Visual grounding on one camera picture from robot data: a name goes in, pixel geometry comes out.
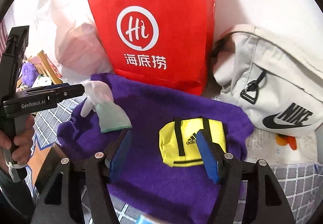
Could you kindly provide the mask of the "person's left hand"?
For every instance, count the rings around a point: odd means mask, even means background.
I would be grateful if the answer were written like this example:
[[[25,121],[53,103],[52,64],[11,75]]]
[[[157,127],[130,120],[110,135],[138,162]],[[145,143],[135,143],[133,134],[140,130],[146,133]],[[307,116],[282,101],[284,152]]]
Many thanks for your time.
[[[12,158],[19,165],[26,164],[29,161],[31,147],[33,145],[32,137],[34,135],[34,118],[31,114],[26,119],[25,130],[14,138],[14,144],[18,147],[13,153]]]

